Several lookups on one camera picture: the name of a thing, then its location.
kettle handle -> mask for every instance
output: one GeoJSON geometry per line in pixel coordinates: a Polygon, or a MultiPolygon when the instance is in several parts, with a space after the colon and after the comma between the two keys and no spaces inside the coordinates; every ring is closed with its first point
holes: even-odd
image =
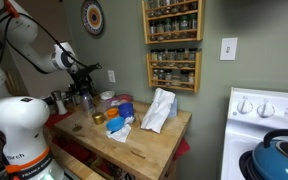
{"type": "Polygon", "coordinates": [[[267,133],[264,136],[264,148],[270,147],[271,140],[278,136],[288,136],[288,129],[277,129],[267,133]]]}

decorative plate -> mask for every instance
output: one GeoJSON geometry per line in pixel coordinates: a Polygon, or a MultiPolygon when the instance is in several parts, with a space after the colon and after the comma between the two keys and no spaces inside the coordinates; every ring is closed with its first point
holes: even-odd
{"type": "Polygon", "coordinates": [[[85,0],[82,4],[82,21],[92,35],[99,35],[104,27],[104,14],[96,0],[85,0]]]}

wooden countertop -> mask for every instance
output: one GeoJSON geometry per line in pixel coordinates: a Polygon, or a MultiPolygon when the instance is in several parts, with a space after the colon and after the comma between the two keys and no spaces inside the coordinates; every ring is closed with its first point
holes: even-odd
{"type": "Polygon", "coordinates": [[[191,119],[191,113],[179,110],[177,117],[165,121],[161,133],[140,128],[150,104],[132,102],[136,121],[126,143],[109,139],[103,124],[96,125],[92,118],[85,118],[82,112],[73,113],[55,124],[55,129],[69,136],[77,143],[97,153],[113,164],[131,173],[138,179],[162,179],[177,150],[191,119]],[[76,125],[82,129],[74,132],[76,125]]]}

oven control panel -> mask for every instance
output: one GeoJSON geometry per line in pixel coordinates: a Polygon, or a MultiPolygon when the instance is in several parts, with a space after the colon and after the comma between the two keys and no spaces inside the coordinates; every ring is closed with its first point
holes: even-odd
{"type": "Polygon", "coordinates": [[[232,88],[228,120],[288,128],[288,93],[232,88]]]}

light switch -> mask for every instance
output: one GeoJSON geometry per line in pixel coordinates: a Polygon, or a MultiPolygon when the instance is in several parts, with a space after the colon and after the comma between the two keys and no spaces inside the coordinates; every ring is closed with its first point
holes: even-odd
{"type": "Polygon", "coordinates": [[[235,60],[238,38],[223,38],[220,60],[235,60]]]}

